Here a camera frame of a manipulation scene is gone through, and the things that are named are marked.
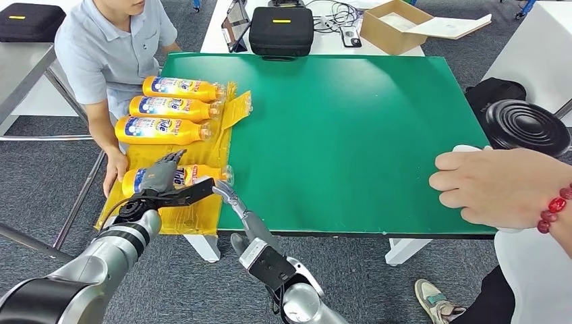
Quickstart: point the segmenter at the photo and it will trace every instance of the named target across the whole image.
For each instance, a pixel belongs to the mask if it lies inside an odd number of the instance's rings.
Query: green table mat
[[[237,193],[273,231],[495,232],[443,207],[428,185],[439,153],[488,143],[443,58],[176,53],[163,76],[252,91],[229,164]],[[223,207],[219,229],[241,228]]]

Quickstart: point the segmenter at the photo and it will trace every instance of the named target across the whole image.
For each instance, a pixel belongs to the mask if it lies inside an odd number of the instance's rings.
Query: human hand
[[[128,165],[127,157],[119,149],[107,152],[107,171],[103,180],[103,194],[105,198],[109,198],[115,179],[118,179],[120,182],[123,181]]]
[[[572,167],[525,148],[451,152],[435,160],[429,184],[443,191],[441,203],[463,208],[470,223],[525,229],[572,182]]]

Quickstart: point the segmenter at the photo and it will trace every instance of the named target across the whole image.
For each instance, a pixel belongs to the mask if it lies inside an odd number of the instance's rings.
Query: robot finger
[[[236,254],[240,257],[244,253],[244,251],[246,251],[246,248],[248,247],[248,242],[241,235],[237,233],[232,233],[231,245]]]

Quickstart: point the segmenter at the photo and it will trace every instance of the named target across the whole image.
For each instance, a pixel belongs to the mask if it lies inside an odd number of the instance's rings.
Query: red bead bracelet
[[[560,189],[560,196],[552,199],[548,204],[548,209],[540,213],[540,220],[536,229],[542,233],[550,232],[550,223],[558,220],[558,213],[566,207],[566,200],[572,199],[572,184],[569,187]]]

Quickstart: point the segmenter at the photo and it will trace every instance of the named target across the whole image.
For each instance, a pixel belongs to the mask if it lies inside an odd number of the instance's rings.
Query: shoe
[[[433,324],[449,324],[467,310],[449,302],[437,287],[425,279],[415,282],[415,295]]]

